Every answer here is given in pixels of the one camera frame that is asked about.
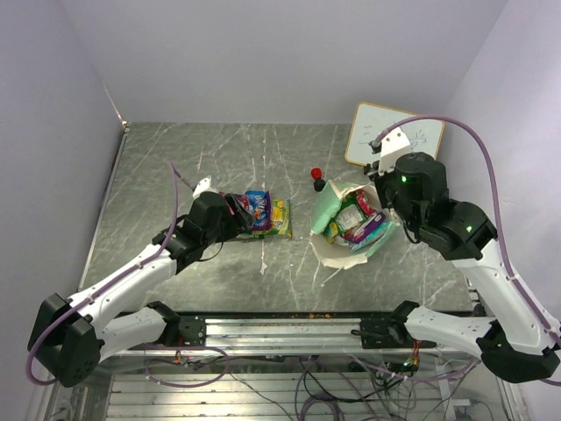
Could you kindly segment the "blue purple snack packet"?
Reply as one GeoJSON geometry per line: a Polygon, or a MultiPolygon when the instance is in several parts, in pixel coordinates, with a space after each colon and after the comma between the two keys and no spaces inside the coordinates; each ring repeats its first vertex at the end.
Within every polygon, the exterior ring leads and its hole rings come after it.
{"type": "Polygon", "coordinates": [[[270,193],[264,190],[245,192],[248,208],[253,215],[253,231],[268,231],[271,228],[272,200],[270,193]]]}

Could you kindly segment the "yellow Fox's candy bag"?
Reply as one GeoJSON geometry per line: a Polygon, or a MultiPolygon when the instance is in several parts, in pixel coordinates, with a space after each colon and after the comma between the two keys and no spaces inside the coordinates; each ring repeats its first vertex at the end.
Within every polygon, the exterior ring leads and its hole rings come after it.
{"type": "Polygon", "coordinates": [[[291,202],[289,199],[274,199],[271,208],[271,227],[265,235],[281,235],[292,238],[291,202]]]}

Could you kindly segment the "green patterned paper bag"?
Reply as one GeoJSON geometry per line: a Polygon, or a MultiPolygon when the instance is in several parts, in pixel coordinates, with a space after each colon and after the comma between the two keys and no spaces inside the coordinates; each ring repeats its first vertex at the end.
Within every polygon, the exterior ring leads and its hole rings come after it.
{"type": "Polygon", "coordinates": [[[310,244],[325,267],[350,269],[364,264],[393,235],[399,223],[383,210],[375,187],[369,183],[327,181],[312,209],[310,244]],[[359,244],[343,239],[342,234],[364,222],[375,212],[386,221],[359,244]]]}

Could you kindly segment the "green snack packet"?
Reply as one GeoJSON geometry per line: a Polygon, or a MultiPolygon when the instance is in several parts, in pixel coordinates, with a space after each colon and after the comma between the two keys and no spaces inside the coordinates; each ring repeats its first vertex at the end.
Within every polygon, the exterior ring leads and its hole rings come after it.
{"type": "Polygon", "coordinates": [[[265,238],[265,234],[262,232],[244,232],[240,233],[236,239],[239,240],[262,240],[265,238]]]}

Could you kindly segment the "purple pink snack packet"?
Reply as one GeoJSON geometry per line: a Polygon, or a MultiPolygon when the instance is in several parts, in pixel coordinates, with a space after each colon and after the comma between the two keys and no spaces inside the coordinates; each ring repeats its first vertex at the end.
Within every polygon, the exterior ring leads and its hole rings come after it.
{"type": "Polygon", "coordinates": [[[344,232],[342,237],[347,242],[359,244],[366,239],[368,235],[378,230],[385,221],[386,216],[383,212],[375,212],[364,222],[344,232]]]}

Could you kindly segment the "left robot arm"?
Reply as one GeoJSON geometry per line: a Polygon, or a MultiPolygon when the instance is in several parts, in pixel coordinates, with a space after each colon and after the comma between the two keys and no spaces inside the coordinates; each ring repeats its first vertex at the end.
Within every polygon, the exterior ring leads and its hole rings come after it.
{"type": "Polygon", "coordinates": [[[41,386],[64,387],[85,380],[98,364],[131,347],[169,348],[179,336],[179,316],[161,302],[125,315],[148,290],[188,266],[205,250],[247,232],[253,215],[232,194],[203,192],[189,213],[174,216],[133,260],[94,286],[69,298],[43,301],[28,342],[25,372],[41,386]]]}

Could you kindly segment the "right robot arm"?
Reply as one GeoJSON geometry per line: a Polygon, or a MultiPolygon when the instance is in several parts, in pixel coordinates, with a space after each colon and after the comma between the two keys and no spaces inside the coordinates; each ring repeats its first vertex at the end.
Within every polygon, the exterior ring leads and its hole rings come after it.
{"type": "Polygon", "coordinates": [[[559,321],[502,255],[501,237],[486,213],[449,197],[444,164],[426,153],[408,153],[369,178],[381,206],[396,213],[415,242],[459,269],[491,313],[462,318],[405,301],[387,324],[387,339],[398,347],[417,339],[456,348],[511,383],[552,377],[560,364],[559,321]]]}

